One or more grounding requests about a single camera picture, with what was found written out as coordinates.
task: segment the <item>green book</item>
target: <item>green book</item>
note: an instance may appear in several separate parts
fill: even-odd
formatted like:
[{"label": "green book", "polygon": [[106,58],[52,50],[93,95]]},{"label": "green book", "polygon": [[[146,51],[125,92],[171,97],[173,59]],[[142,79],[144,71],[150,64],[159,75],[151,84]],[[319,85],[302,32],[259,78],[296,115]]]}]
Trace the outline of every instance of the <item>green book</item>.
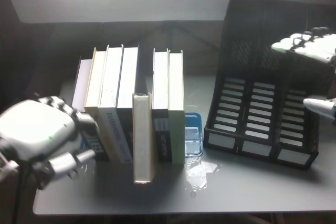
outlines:
[{"label": "green book", "polygon": [[184,87],[183,87],[183,52],[169,52],[169,108],[172,164],[184,165]]}]

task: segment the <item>book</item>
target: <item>book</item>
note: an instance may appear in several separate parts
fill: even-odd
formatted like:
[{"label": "book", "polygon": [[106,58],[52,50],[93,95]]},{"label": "book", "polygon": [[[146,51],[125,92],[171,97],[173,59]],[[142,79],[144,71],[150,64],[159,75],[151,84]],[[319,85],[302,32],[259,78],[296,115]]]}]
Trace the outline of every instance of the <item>book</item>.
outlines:
[{"label": "book", "polygon": [[99,113],[98,106],[101,98],[101,88],[103,81],[104,66],[106,61],[107,51],[93,51],[92,64],[90,69],[90,77],[85,99],[85,111],[90,114],[96,121],[99,128],[99,139],[102,143],[110,161],[118,162],[118,156],[115,153],[112,140],[109,138],[107,128]]},{"label": "book", "polygon": [[98,110],[120,162],[127,164],[132,162],[132,155],[116,110],[123,50],[123,46],[107,49]]},{"label": "book", "polygon": [[153,53],[153,123],[155,129],[156,147],[160,162],[171,162],[171,140],[169,132],[169,79],[168,79],[168,49],[165,52]]},{"label": "book", "polygon": [[184,87],[183,52],[169,53],[169,108],[172,164],[184,165]]},{"label": "book", "polygon": [[133,161],[133,94],[147,93],[145,80],[140,75],[138,47],[124,48],[117,98],[117,114],[124,134],[121,138],[128,146],[130,160]]},{"label": "book", "polygon": [[[72,108],[78,110],[79,112],[85,112],[85,96],[89,84],[90,70],[91,70],[92,60],[80,60],[77,77],[75,80],[75,89],[72,92],[73,98],[71,103]],[[96,161],[108,161],[109,157],[106,153],[105,148],[101,144],[98,132],[95,134],[83,132],[82,134],[82,144],[81,147],[89,147],[96,153]]]},{"label": "book", "polygon": [[134,183],[150,183],[155,174],[155,142],[152,127],[152,94],[133,95]]}]

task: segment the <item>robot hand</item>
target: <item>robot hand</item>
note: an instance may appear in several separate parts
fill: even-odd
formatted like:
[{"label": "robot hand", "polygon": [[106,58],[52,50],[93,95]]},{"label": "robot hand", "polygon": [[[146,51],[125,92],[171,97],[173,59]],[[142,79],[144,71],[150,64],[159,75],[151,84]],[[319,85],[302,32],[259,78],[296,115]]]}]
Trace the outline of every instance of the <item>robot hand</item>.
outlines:
[{"label": "robot hand", "polygon": [[0,182],[19,166],[31,168],[39,189],[64,174],[73,175],[94,158],[93,150],[71,150],[50,156],[78,133],[97,130],[93,118],[58,97],[20,102],[0,115]]},{"label": "robot hand", "polygon": [[[293,34],[289,38],[274,43],[272,49],[278,52],[291,51],[298,56],[313,58],[325,64],[336,66],[336,34],[326,27],[315,27],[303,34]],[[305,107],[319,115],[336,118],[336,99],[321,100],[314,96],[303,101]]]}]

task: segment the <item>gray tabletop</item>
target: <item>gray tabletop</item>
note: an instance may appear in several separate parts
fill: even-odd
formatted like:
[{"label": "gray tabletop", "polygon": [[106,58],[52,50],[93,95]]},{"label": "gray tabletop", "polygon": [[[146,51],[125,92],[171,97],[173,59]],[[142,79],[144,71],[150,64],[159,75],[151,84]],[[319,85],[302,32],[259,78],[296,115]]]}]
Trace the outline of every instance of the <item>gray tabletop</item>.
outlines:
[{"label": "gray tabletop", "polygon": [[[185,77],[185,111],[205,125],[215,77]],[[184,167],[160,165],[152,184],[134,185],[131,165],[91,162],[77,180],[37,191],[38,215],[336,210],[336,128],[320,125],[319,156],[308,171],[205,150]]]}]

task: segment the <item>desk organizer compartment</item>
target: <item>desk organizer compartment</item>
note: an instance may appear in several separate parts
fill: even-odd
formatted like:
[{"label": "desk organizer compartment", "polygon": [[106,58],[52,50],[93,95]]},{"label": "desk organizer compartment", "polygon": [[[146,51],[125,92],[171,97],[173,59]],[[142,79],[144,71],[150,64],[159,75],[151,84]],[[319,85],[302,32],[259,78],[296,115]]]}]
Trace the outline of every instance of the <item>desk organizer compartment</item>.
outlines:
[{"label": "desk organizer compartment", "polygon": [[205,148],[310,167],[318,155],[319,116],[302,101],[311,94],[327,96],[335,67],[280,54],[270,46],[307,30],[311,19],[317,19],[316,12],[309,14],[315,8],[288,1],[230,0]]}]

